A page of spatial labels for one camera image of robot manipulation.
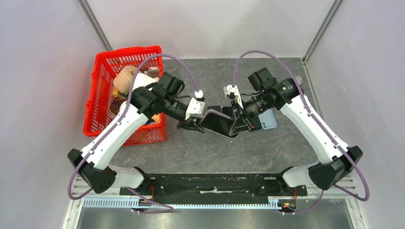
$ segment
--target gray countertop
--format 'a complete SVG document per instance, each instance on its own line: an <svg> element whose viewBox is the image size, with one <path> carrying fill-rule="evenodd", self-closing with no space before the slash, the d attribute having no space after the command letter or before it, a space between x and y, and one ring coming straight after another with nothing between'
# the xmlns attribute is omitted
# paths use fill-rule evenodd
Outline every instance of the gray countertop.
<svg viewBox="0 0 405 229"><path fill-rule="evenodd" d="M299 58L283 61L297 76L303 78L303 90L313 103L305 72ZM227 106L223 87L232 83L236 59L201 59L184 61L203 90L206 104ZM186 71L175 61L164 60L164 71L184 80L181 95L193 95L194 87ZM241 93L254 92L247 77L267 67L278 80L289 77L276 61L268 58L243 59L238 68L236 85ZM138 166L146 173L219 173L280 172L289 166L301 166L317 160L316 155L294 124L274 110L277 127L241 133L235 139L206 132L177 130L177 120L167 117L166 142L121 148L111 160L113 165Z"/></svg>

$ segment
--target toilet paper roll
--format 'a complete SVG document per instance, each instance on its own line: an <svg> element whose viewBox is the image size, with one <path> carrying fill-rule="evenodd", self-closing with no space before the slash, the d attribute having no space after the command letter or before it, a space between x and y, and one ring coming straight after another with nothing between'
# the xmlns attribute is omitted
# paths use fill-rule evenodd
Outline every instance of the toilet paper roll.
<svg viewBox="0 0 405 229"><path fill-rule="evenodd" d="M129 86L136 70L137 68L132 65L125 66L113 80L114 86L121 93L125 94L129 92Z"/></svg>

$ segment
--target metal bracket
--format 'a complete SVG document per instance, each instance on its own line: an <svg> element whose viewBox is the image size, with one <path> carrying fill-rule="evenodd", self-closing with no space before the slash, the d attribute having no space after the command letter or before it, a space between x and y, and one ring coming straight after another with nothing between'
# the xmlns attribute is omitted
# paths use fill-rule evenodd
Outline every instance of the metal bracket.
<svg viewBox="0 0 405 229"><path fill-rule="evenodd" d="M189 106L186 111L186 118L191 117L203 118L205 113L205 102L197 101L194 98L191 98Z"/></svg>
<svg viewBox="0 0 405 229"><path fill-rule="evenodd" d="M301 58L301 62L302 62L302 66L304 67L304 72L305 72L305 75L306 75L306 77L307 77L309 89L311 90L311 94L312 94L312 98L313 98L314 103L315 103L316 111L317 111L317 113L319 114L319 116L320 116L323 120L325 120L325 116L324 116L324 114L323 114L322 107L321 107L321 105L320 105L320 103L319 103L319 101L318 101L318 97L317 97L318 93L317 93L316 90L315 90L314 84L313 84L313 82L312 82L311 75L310 75L309 70L308 70L308 63L305 62L304 59L302 59L302 58Z"/></svg>
<svg viewBox="0 0 405 229"><path fill-rule="evenodd" d="M83 208L83 199L71 200L67 208L62 229L76 229Z"/></svg>
<svg viewBox="0 0 405 229"><path fill-rule="evenodd" d="M112 51L113 48L111 47L110 42L108 41L103 29L100 26L100 23L98 23L97 18L91 9L89 3L87 0L78 0L80 6L82 7L84 13L86 14L87 19L89 20L91 26L93 27L94 31L96 32L98 38L104 45L104 47L107 49L107 51Z"/></svg>
<svg viewBox="0 0 405 229"><path fill-rule="evenodd" d="M365 229L367 228L365 222L360 213L359 207L357 206L356 199L346 199L347 208L349 210L350 219L353 223L354 229Z"/></svg>
<svg viewBox="0 0 405 229"><path fill-rule="evenodd" d="M260 180L259 181L259 188L260 188L260 194L262 196L266 196L266 195L272 195L272 193L277 192L277 188L279 187L279 185L277 184L278 181L275 179L266 179L266 180ZM293 190L294 188L290 188L285 189L285 194L286 195L293 195ZM295 188L297 195L298 196L307 196L308 192L307 192L307 188L305 186L299 186Z"/></svg>
<svg viewBox="0 0 405 229"><path fill-rule="evenodd" d="M330 22L332 21L333 17L335 16L336 12L338 11L342 2L343 2L343 0L335 0L333 2L332 6L329 9L328 14L326 15L325 19L323 20L317 34L315 35L314 40L312 41L307 52L305 53L304 57L302 58L304 63L307 63L308 60L310 59L311 55L314 53L315 48L318 46L319 41L325 34L325 31L329 27Z"/></svg>
<svg viewBox="0 0 405 229"><path fill-rule="evenodd" d="M235 100L238 103L238 105L241 108L243 108L242 98L240 96L238 86L228 85L228 86L224 87L224 94L225 94L225 97L224 97L225 99Z"/></svg>

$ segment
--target metal frame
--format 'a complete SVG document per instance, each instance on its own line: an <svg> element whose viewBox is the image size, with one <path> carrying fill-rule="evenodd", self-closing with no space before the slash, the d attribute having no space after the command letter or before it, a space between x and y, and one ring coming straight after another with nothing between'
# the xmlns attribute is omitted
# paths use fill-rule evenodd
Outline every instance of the metal frame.
<svg viewBox="0 0 405 229"><path fill-rule="evenodd" d="M318 46L319 41L323 37L323 34L327 30L332 21L333 17L335 16L336 12L338 11L339 7L341 6L343 0L335 0L332 6L329 9L328 14L326 15L325 19L323 20L322 24L318 32L316 33L314 40L312 41L311 45L309 46L307 52L305 53L304 57L302 58L303 62L306 64L308 60L311 58L315 48Z"/></svg>
<svg viewBox="0 0 405 229"><path fill-rule="evenodd" d="M351 177L344 177L341 181L337 183L338 185L351 190L354 194L357 191L354 186L353 179ZM76 181L73 188L73 195L77 196L84 193L89 189L88 184L81 178L76 177ZM82 208L89 207L108 207L108 208L130 208L132 205L138 206L138 197L120 196L119 188L110 188L106 192L96 194L94 191L90 192L85 198L80 200L71 200L69 203L68 211L65 216L63 229L76 229L79 222L80 213ZM299 199L317 199L320 195L320 189L315 185L307 185L308 195L305 197L297 197ZM283 199L290 199L290 197L268 197L269 205L229 205L229 206L205 206L205 205L176 205L175 208L181 209L200 209L200 208L226 208L226 209L274 209L274 203ZM332 187L326 190L323 195L324 199L346 199L346 204L349 210L349 215L351 217L354 229L366 229L360 209L357 205L357 200L352 196L340 191L339 189Z"/></svg>
<svg viewBox="0 0 405 229"><path fill-rule="evenodd" d="M110 42L108 41L106 35L104 34L103 29L101 28L100 23L98 23L97 18L93 10L91 9L90 5L88 4L87 0L78 0L78 2L82 7L84 13L86 14L87 19L89 20L91 26L96 32L101 43L104 45L105 49L107 51L112 51L113 48L111 47Z"/></svg>
<svg viewBox="0 0 405 229"><path fill-rule="evenodd" d="M100 41L104 45L105 49L108 51L112 51L111 44L109 43L106 35L104 34L100 24L97 21L96 16L94 15L89 3L87 0L78 0L80 6L82 7L84 13L86 14L89 22L93 26L97 36L99 37ZM321 105L319 104L317 100L317 93L315 91L315 88L313 86L313 82L310 76L310 73L307 68L308 60L311 58L312 54L314 53L316 47L318 46L320 40L322 39L325 31L330 25L330 22L332 21L333 17L335 16L337 10L341 6L343 0L335 0L329 9L328 14L326 15L324 21L322 22L318 32L316 33L311 45L309 46L307 52L305 53L304 57L301 58L302 60L302 65L304 67L305 75L307 77L308 83L310 90L312 92L312 96L314 98L315 102L315 107L317 109L318 114L324 118L324 113L322 110ZM353 193L357 193L354 182L351 177L345 177L343 178L338 184L346 189L350 189ZM75 181L75 187L73 189L73 194L78 195L80 193L85 192L86 190L89 189L89 186L87 183L81 178L78 177L77 180ZM308 196L306 197L298 197L299 199L317 199L320 195L320 189L316 187L315 185L308 185L307 186L307 192ZM346 204L349 210L349 215L352 220L352 224L354 226L354 229L366 229L367 226L363 221L362 215L360 213L360 209L358 207L358 201L354 199L353 197L347 195L344 192L341 192L337 188L332 187L331 189L325 191L323 198L325 199L334 199L334 198L339 198L339 199L346 199ZM63 229L76 229L77 224L79 222L80 218L80 213L83 207L90 207L89 204L99 204L95 202L96 200L113 200L115 202L123 201L123 202L128 202L128 197L127 196L120 196L119 195L119 188L111 188L107 190L104 193L101 194L96 194L94 192L90 192L84 199L81 200L71 200L69 203L69 207L65 216L64 224L62 226ZM269 207L271 206L270 202L278 201L281 199L289 199L286 197L269 197ZM206 207L206 206L177 206L177 208L198 208L198 207ZM242 208L257 208L255 205L251 206L243 206Z"/></svg>

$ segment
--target phone screen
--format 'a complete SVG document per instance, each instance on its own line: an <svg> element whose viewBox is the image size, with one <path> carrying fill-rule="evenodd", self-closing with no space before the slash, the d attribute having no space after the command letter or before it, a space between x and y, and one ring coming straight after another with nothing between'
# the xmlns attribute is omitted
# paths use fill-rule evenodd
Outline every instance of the phone screen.
<svg viewBox="0 0 405 229"><path fill-rule="evenodd" d="M229 136L229 130L233 119L227 115L224 115L214 109L209 109L201 121L201 126L207 130L213 131L220 135L224 135L229 138L236 138L238 134Z"/></svg>

